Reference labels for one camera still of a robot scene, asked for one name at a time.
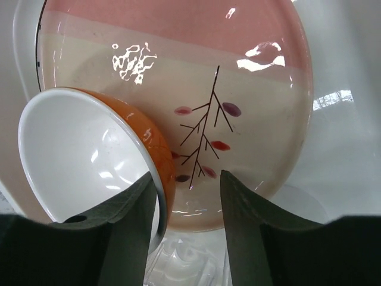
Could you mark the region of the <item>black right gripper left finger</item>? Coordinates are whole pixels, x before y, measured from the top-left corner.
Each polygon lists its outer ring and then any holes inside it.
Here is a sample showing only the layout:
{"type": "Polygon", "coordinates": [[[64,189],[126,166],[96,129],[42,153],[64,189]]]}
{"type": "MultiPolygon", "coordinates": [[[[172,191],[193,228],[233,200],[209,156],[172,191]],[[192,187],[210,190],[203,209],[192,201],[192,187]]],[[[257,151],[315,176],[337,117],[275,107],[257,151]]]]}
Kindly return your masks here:
{"type": "Polygon", "coordinates": [[[1,216],[2,285],[142,285],[156,202],[152,176],[63,223],[1,216]]]}

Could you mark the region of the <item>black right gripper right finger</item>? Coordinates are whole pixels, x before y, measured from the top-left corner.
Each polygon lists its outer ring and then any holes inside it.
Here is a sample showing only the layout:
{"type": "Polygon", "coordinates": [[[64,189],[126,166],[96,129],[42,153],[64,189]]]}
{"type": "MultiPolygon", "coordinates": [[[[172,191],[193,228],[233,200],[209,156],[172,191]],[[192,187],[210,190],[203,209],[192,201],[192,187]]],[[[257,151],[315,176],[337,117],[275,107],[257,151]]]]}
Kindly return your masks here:
{"type": "Polygon", "coordinates": [[[299,217],[229,171],[220,196],[233,285],[379,285],[380,217],[299,217]]]}

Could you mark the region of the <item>clear plastic cup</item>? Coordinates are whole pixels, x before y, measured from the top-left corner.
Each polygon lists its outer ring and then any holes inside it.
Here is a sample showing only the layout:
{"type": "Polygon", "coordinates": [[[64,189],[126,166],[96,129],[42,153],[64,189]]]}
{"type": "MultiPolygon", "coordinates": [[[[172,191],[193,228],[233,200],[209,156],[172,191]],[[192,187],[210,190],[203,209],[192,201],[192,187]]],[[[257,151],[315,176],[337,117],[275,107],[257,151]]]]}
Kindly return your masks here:
{"type": "Polygon", "coordinates": [[[232,285],[224,229],[167,231],[148,256],[144,285],[232,285]]]}

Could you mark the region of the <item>small white bowl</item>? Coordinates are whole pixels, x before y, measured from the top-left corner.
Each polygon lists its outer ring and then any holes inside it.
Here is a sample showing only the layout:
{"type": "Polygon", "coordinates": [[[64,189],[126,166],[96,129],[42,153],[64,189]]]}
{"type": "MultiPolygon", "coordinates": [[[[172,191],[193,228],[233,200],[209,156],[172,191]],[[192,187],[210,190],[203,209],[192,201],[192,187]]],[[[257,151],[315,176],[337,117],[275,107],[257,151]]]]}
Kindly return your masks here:
{"type": "Polygon", "coordinates": [[[18,149],[34,195],[58,223],[151,174],[157,194],[149,249],[162,242],[176,189],[174,162],[160,130],[134,106],[84,89],[47,89],[21,114],[18,149]]]}

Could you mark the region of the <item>pink white plate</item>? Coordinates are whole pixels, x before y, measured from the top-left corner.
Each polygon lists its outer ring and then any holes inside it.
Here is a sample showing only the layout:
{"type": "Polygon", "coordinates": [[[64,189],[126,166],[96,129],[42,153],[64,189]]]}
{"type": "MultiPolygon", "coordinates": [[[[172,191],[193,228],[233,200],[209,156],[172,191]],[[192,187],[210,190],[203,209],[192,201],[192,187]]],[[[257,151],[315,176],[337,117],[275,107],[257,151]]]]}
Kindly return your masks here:
{"type": "Polygon", "coordinates": [[[223,224],[219,176],[265,198],[302,150],[313,104],[292,1],[47,1],[41,88],[123,100],[163,133],[176,167],[169,226],[223,224]]]}

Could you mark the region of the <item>blue striped white plate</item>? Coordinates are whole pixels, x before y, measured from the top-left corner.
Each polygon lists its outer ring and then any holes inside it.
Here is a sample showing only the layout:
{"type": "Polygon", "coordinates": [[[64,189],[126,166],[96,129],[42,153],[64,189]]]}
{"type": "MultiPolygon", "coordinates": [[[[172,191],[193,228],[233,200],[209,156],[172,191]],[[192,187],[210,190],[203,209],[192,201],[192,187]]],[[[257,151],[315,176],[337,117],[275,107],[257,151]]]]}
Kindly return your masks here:
{"type": "Polygon", "coordinates": [[[40,39],[40,34],[41,34],[41,22],[42,22],[42,16],[43,12],[45,10],[47,0],[44,0],[41,12],[39,14],[39,20],[38,20],[38,25],[37,25],[37,30],[36,30],[36,39],[35,39],[35,62],[36,62],[36,76],[37,76],[37,82],[38,82],[38,88],[39,91],[42,90],[41,88],[41,81],[40,81],[40,58],[39,58],[39,39],[40,39]]]}

